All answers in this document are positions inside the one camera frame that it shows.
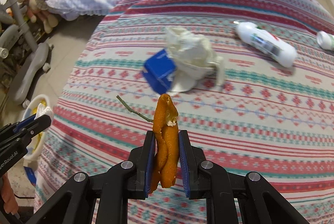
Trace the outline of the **left hand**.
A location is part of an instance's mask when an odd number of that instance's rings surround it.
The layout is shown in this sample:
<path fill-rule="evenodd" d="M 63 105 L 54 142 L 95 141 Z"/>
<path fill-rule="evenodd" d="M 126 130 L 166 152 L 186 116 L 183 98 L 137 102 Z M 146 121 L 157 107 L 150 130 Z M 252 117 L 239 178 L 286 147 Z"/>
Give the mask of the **left hand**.
<path fill-rule="evenodd" d="M 1 188 L 1 196 L 4 202 L 4 210 L 7 214 L 16 214 L 18 212 L 18 204 L 11 188 L 10 182 L 7 178 L 3 179 L 3 186 Z"/>

